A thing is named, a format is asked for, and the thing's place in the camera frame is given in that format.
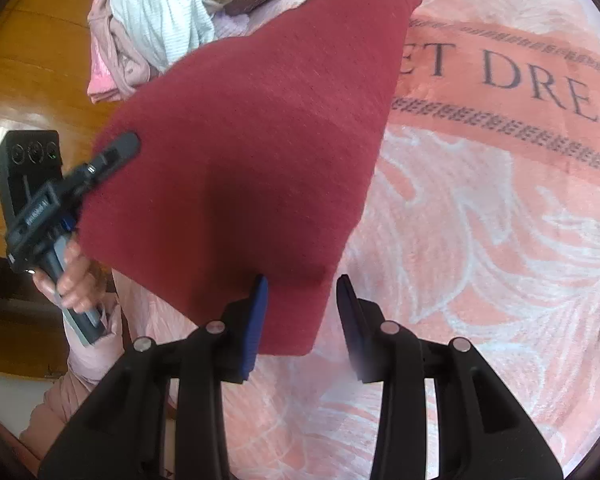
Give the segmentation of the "pink sleeve left forearm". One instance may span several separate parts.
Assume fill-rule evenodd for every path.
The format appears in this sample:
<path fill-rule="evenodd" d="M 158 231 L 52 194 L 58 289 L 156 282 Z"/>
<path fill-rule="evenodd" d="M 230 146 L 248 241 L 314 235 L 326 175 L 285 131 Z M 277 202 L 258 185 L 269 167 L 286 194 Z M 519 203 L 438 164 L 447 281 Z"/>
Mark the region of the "pink sleeve left forearm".
<path fill-rule="evenodd" d="M 123 282 L 120 296 L 107 294 L 102 303 L 105 336 L 86 346 L 70 325 L 65 326 L 67 373 L 46 391 L 42 403 L 31 413 L 29 426 L 20 434 L 19 441 L 37 460 L 44 458 L 69 419 L 122 357 L 124 318 L 131 336 L 146 336 L 158 344 L 177 340 L 194 327 L 166 302 L 129 281 Z"/>

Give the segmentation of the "person's left hand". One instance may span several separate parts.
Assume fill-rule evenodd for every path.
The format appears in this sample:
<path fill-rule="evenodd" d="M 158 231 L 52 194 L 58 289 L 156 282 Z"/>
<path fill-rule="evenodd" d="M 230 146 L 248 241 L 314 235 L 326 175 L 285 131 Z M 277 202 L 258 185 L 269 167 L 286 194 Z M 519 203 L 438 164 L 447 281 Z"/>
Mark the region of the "person's left hand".
<path fill-rule="evenodd" d="M 44 271 L 35 269 L 36 289 L 58 307 L 85 313 L 96 308 L 106 294 L 104 268 L 84 254 L 79 237 L 73 235 L 65 250 L 65 272 L 54 282 Z"/>

